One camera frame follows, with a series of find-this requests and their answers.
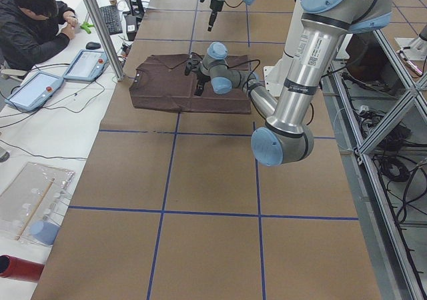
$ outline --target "robot arm label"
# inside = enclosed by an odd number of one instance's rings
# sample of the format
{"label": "robot arm label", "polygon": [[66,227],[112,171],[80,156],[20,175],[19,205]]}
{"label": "robot arm label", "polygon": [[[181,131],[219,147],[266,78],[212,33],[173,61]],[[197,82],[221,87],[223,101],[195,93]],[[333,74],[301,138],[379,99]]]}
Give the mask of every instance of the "robot arm label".
{"label": "robot arm label", "polygon": [[299,83],[290,81],[288,78],[286,78],[284,86],[287,87],[290,92],[302,93],[304,95],[315,95],[318,90],[317,87],[300,85]]}
{"label": "robot arm label", "polygon": [[330,43],[331,39],[328,37],[309,37],[307,35],[302,35],[300,44],[296,50],[295,58],[299,58],[302,65],[308,65],[315,69],[319,69],[322,59],[329,49]]}

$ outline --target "keyboard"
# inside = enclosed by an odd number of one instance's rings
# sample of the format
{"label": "keyboard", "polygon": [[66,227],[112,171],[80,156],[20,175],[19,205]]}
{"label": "keyboard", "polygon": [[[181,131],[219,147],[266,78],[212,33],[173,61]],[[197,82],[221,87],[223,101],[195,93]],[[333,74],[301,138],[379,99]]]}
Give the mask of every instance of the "keyboard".
{"label": "keyboard", "polygon": [[115,5],[107,5],[105,7],[100,7],[99,11],[101,12],[101,17],[107,25],[108,33],[110,35],[117,35],[122,33],[121,20],[119,10]]}

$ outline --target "metal pole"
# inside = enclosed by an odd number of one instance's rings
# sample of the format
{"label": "metal pole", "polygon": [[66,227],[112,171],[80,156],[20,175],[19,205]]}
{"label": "metal pole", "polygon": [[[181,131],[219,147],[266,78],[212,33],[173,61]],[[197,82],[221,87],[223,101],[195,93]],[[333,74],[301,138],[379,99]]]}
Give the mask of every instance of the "metal pole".
{"label": "metal pole", "polygon": [[95,25],[99,39],[101,40],[101,43],[103,45],[105,54],[108,57],[110,65],[113,67],[115,76],[117,77],[118,81],[121,81],[124,78],[123,68],[121,67],[117,53],[115,52],[113,41],[111,41],[107,26],[105,25],[101,17],[101,13],[99,12],[99,6],[97,4],[97,1],[83,0],[83,2],[85,3],[87,12],[89,13]]}

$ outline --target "red cylinder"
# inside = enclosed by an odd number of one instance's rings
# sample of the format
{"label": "red cylinder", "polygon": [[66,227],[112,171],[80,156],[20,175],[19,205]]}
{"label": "red cylinder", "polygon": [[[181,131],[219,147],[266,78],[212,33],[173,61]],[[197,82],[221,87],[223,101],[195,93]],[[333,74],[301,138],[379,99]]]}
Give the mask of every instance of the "red cylinder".
{"label": "red cylinder", "polygon": [[28,260],[0,256],[0,277],[21,281],[38,282],[45,265]]}

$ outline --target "black jacket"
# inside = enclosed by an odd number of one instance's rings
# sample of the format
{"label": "black jacket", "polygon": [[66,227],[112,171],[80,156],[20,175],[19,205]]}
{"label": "black jacket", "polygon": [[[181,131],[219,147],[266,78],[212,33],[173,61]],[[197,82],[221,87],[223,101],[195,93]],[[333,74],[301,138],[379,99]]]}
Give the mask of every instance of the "black jacket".
{"label": "black jacket", "polygon": [[58,34],[59,24],[64,24],[64,12],[73,10],[57,1],[58,16],[45,21],[26,16],[14,0],[0,0],[0,48],[12,69],[30,70],[60,53],[68,46],[69,38]]}

